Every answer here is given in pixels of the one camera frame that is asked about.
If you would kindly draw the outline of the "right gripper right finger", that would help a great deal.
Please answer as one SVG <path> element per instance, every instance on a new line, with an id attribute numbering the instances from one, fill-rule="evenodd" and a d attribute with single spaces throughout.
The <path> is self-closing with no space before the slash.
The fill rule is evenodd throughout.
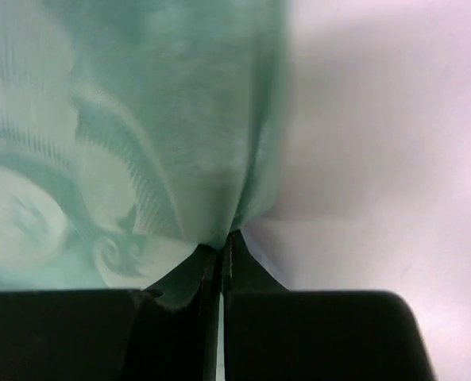
<path id="1" fill-rule="evenodd" d="M 407 303 L 387 291 L 290 291 L 239 232 L 223 249 L 228 380 L 432 380 Z"/>

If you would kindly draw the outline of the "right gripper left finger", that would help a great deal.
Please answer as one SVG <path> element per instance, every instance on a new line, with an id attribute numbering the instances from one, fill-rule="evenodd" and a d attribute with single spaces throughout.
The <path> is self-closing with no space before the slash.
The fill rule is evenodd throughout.
<path id="1" fill-rule="evenodd" d="M 0 380 L 213 380 L 220 277 L 200 246 L 142 291 L 0 292 Z"/>

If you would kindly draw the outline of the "green patterned cloth placemat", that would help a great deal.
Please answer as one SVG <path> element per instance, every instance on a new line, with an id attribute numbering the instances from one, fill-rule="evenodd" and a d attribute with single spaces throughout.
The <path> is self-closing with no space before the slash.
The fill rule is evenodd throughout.
<path id="1" fill-rule="evenodd" d="M 143 289 L 276 199 L 283 1 L 0 1 L 0 291 Z"/>

